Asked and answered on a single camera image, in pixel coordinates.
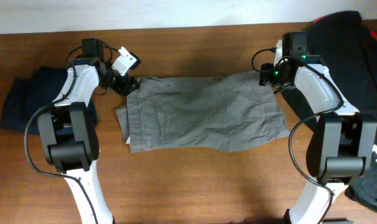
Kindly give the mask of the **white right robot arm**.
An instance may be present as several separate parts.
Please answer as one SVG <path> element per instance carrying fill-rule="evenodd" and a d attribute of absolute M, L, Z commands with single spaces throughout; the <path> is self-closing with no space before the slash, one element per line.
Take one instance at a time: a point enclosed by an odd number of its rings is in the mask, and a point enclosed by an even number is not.
<path fill-rule="evenodd" d="M 317 120 L 307 148 L 308 171 L 294 166 L 306 184 L 295 205 L 286 210 L 283 222 L 325 223 L 336 198 L 368 172 L 377 122 L 344 97 L 322 56 L 310 53 L 305 32 L 285 33 L 271 51 L 276 54 L 274 63 L 261 65 L 260 85 L 299 90 L 313 112 L 291 130 L 288 148 L 292 162 L 296 162 L 292 148 L 296 130 Z"/>

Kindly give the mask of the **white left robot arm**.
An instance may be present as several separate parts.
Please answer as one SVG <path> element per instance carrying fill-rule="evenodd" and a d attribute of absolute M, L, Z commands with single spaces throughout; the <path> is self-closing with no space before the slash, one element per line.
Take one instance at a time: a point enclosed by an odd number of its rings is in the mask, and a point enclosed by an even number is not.
<path fill-rule="evenodd" d="M 124 47 L 116 50 L 117 58 L 105 59 L 103 50 L 115 49 L 96 38 L 83 39 L 78 49 L 80 55 L 67 58 L 60 93 L 31 117 L 38 125 L 45 160 L 56 169 L 42 175 L 67 182 L 82 223 L 114 223 L 98 180 L 100 147 L 88 105 L 99 86 L 122 96 L 137 90 L 140 85 L 128 72 L 141 61 Z"/>

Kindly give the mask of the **grey shorts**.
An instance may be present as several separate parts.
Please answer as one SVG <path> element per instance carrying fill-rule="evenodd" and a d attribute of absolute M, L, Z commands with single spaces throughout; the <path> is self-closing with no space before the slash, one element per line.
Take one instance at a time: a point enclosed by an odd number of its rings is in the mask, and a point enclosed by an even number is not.
<path fill-rule="evenodd" d="M 251 149 L 289 135 L 286 117 L 259 73 L 228 77 L 140 77 L 116 109 L 132 153 L 181 147 Z"/>

